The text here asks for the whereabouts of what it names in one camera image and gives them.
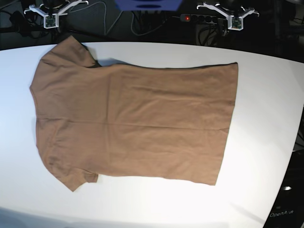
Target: t-shirt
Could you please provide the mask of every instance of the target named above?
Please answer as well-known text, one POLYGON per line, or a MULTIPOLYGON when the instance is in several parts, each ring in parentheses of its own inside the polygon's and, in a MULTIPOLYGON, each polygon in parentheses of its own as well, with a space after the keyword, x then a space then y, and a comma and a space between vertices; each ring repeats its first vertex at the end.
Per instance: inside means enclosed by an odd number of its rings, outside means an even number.
POLYGON ((214 185, 237 79, 236 63, 101 67, 69 37, 41 58, 30 86, 39 155, 72 191, 98 174, 214 185))

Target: blue object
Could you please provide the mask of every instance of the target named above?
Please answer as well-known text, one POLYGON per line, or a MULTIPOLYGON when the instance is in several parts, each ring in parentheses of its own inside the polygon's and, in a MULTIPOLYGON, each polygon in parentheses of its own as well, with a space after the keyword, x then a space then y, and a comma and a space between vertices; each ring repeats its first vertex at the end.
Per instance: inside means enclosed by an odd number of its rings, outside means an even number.
POLYGON ((115 0, 121 11, 165 10, 176 11, 182 0, 115 0))

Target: brown t-shirt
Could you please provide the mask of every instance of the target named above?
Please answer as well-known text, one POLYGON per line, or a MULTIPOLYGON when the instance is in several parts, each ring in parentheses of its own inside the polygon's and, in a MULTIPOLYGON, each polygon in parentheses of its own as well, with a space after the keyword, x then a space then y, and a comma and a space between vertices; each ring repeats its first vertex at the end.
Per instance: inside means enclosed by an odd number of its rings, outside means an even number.
POLYGON ((69 37, 42 57, 30 87, 45 167, 74 191, 98 174, 215 184, 238 65, 151 69, 95 60, 69 37))

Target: white table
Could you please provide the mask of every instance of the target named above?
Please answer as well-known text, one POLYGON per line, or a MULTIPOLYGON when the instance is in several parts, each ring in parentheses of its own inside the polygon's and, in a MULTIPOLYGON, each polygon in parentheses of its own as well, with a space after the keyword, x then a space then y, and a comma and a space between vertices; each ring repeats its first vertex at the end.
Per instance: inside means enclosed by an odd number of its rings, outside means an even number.
POLYGON ((38 226, 33 218, 44 216, 39 221, 50 228, 262 228, 293 151, 304 104, 304 64, 210 47, 86 45, 103 66, 238 62, 236 106, 217 184, 100 175, 97 183, 71 192, 43 166, 35 146, 29 85, 53 45, 19 48, 0 52, 0 207, 30 215, 2 214, 24 227, 38 226))

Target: table surface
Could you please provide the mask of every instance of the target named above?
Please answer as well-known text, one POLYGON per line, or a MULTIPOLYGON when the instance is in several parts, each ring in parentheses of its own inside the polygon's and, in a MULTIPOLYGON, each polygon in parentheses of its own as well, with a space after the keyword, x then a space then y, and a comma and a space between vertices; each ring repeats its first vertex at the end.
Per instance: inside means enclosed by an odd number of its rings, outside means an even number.
POLYGON ((216 186, 99 175, 97 183, 71 192, 47 171, 35 146, 29 86, 40 58, 53 45, 26 47, 0 52, 0 207, 69 222, 73 228, 262 228, 293 151, 304 104, 304 64, 211 47, 85 45, 103 66, 124 62, 187 68, 238 62, 236 106, 216 186))

